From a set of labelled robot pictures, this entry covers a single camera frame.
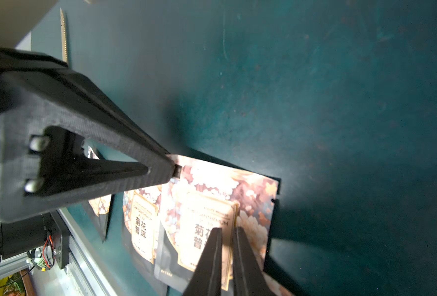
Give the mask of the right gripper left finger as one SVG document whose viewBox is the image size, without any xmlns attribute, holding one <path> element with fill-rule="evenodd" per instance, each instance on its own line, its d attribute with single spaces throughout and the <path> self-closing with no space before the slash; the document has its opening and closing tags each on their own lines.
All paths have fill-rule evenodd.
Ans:
<svg viewBox="0 0 437 296">
<path fill-rule="evenodd" d="M 89 78 L 0 48 L 0 222 L 167 183 L 167 151 Z"/>
</svg>

